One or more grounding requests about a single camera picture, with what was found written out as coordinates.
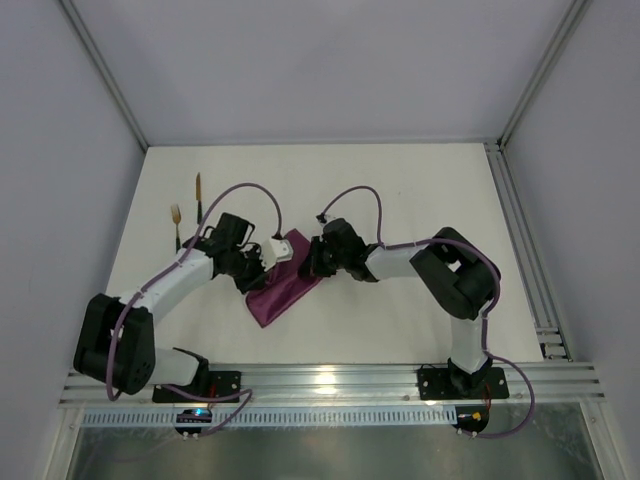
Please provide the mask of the purple cloth napkin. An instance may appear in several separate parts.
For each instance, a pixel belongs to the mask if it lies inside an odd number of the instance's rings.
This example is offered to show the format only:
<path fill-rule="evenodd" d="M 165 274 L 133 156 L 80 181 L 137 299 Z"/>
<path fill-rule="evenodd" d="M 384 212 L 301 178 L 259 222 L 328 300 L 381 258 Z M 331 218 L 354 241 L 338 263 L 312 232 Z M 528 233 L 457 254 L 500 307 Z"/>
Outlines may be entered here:
<path fill-rule="evenodd" d="M 245 305 L 261 328 L 272 324 L 322 281 L 321 277 L 299 273 L 309 254 L 310 240 L 297 229 L 289 230 L 284 239 L 293 247 L 293 258 L 278 263 L 269 274 L 266 286 L 245 296 Z"/>

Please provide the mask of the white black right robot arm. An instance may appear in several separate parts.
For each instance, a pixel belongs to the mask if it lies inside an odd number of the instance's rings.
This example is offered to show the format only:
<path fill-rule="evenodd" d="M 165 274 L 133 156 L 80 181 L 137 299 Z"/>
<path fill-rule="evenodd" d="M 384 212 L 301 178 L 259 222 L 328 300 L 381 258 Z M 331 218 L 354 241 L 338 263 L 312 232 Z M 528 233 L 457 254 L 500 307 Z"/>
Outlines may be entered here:
<path fill-rule="evenodd" d="M 329 278 L 343 270 L 366 283 L 420 279 L 451 318 L 451 386 L 461 397 L 477 392 L 493 363 L 486 346 L 486 313 L 500 294 L 497 266 L 452 227 L 423 241 L 389 246 L 365 243 L 343 218 L 320 214 L 317 220 L 322 234 L 311 239 L 299 276 Z"/>

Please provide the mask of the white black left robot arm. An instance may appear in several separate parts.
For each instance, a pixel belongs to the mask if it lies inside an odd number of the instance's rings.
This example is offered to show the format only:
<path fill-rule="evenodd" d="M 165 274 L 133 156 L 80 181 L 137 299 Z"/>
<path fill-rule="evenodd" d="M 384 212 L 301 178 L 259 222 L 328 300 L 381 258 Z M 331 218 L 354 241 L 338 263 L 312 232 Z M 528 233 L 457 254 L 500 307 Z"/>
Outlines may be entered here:
<path fill-rule="evenodd" d="M 138 289 L 98 294 L 88 303 L 73 368 L 110 387 L 112 397 L 147 385 L 192 386 L 204 375 L 205 358 L 156 346 L 155 327 L 190 293 L 219 275 L 245 293 L 264 284 L 255 225 L 224 213 L 216 226 L 184 242 L 169 266 Z"/>

